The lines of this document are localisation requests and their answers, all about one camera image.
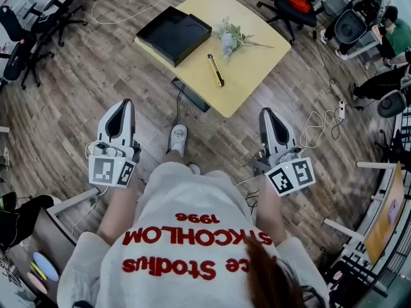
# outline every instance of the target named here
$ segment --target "bag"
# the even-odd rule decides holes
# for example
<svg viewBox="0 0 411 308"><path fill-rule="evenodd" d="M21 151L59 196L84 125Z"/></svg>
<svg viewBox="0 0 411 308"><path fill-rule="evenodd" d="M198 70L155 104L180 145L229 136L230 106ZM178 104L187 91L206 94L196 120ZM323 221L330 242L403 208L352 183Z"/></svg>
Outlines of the bag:
<svg viewBox="0 0 411 308"><path fill-rule="evenodd" d="M290 5L302 13L309 13L311 4L307 0L288 0Z"/></svg>

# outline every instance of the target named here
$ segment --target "black box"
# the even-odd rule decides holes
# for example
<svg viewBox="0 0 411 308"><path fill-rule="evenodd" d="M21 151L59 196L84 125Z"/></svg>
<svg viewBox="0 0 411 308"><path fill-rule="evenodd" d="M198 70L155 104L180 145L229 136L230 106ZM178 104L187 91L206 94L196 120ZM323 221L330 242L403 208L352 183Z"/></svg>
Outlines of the black box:
<svg viewBox="0 0 411 308"><path fill-rule="evenodd" d="M211 36L211 30L210 25L194 15L168 7L142 28L137 38L176 67Z"/></svg>

